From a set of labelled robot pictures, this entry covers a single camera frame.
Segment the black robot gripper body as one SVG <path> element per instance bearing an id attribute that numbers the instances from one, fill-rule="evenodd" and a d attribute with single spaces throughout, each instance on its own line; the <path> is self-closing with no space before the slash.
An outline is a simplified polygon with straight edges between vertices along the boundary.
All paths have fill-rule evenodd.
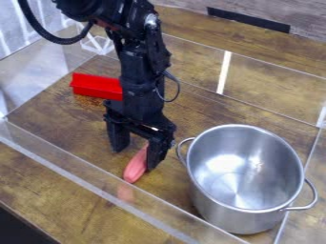
<path id="1" fill-rule="evenodd" d="M 174 134 L 177 125 L 163 114 L 165 103 L 175 100 L 165 97 L 165 76 L 143 79 L 141 83 L 123 77 L 120 84 L 122 101 L 104 101 L 106 121 L 124 123 L 130 133 L 147 140 L 159 132 Z"/>

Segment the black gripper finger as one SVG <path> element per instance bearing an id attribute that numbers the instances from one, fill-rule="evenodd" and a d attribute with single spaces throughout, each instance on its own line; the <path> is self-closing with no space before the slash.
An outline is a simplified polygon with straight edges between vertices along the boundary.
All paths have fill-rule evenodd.
<path id="1" fill-rule="evenodd" d="M 150 140 L 147 148 L 147 171 L 155 169 L 165 160 L 167 152 L 174 145 L 174 135 L 171 133 L 158 133 Z"/>
<path id="2" fill-rule="evenodd" d="M 130 145 L 130 129 L 124 123 L 107 120 L 106 124 L 112 151 L 119 153 Z"/>

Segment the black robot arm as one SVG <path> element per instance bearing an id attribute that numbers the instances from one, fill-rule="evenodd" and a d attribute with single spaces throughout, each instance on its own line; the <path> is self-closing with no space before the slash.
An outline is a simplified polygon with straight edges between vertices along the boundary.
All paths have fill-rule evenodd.
<path id="1" fill-rule="evenodd" d="M 114 41 L 122 64 L 122 100 L 107 99 L 104 121 L 112 150 L 130 145 L 130 135 L 149 140 L 147 169 L 165 160 L 177 125 L 163 114 L 165 78 L 171 66 L 161 20 L 149 0 L 54 0 L 75 21 L 94 22 Z"/>

